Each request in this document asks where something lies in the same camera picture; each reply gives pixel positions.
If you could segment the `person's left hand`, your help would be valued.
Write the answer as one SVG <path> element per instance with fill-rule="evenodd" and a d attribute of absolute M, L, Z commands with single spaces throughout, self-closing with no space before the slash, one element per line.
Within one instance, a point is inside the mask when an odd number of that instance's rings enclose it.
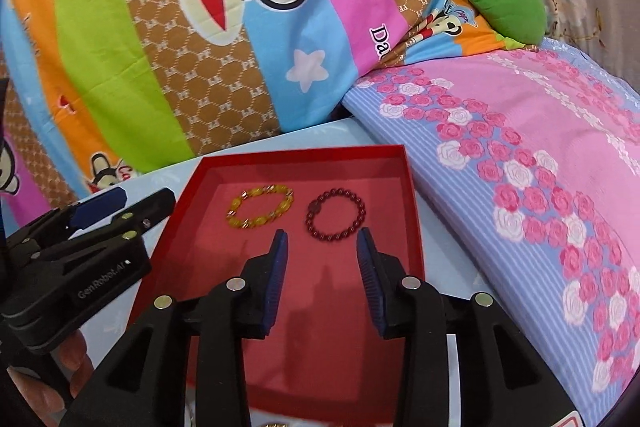
<path fill-rule="evenodd" d="M 54 373 L 61 371 L 61 379 L 42 379 L 38 373 L 29 374 L 25 369 L 9 366 L 8 374 L 16 389 L 45 426 L 57 426 L 60 415 L 66 409 L 65 399 L 76 398 L 88 383 L 94 366 L 88 355 L 84 334 L 77 329 L 55 350 L 47 355 Z"/>

